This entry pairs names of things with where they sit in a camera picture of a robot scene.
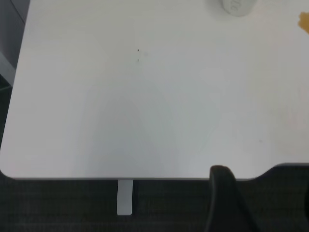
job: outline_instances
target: gray wall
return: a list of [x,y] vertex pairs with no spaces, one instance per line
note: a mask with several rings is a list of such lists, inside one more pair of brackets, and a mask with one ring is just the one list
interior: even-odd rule
[[[17,67],[28,5],[29,0],[0,0],[0,53],[14,69]],[[7,62],[2,60],[2,69],[4,65],[7,66]],[[4,78],[7,76],[3,70],[0,74]]]

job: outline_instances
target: desk leg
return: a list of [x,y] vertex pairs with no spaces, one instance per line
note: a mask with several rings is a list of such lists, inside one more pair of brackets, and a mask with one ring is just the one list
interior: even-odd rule
[[133,180],[118,180],[117,215],[132,214]]

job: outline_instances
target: floor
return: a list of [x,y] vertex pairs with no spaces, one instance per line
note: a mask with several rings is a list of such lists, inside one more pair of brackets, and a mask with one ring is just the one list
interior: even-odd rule
[[[0,142],[12,88],[0,77]],[[277,167],[239,181],[264,232],[309,231],[307,167]],[[207,181],[134,181],[133,215],[116,215],[117,181],[13,180],[0,173],[1,232],[202,232]]]

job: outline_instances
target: white table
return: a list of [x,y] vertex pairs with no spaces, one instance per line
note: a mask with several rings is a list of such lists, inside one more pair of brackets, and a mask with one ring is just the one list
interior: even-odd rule
[[13,178],[254,178],[309,162],[308,0],[32,0],[3,137]]

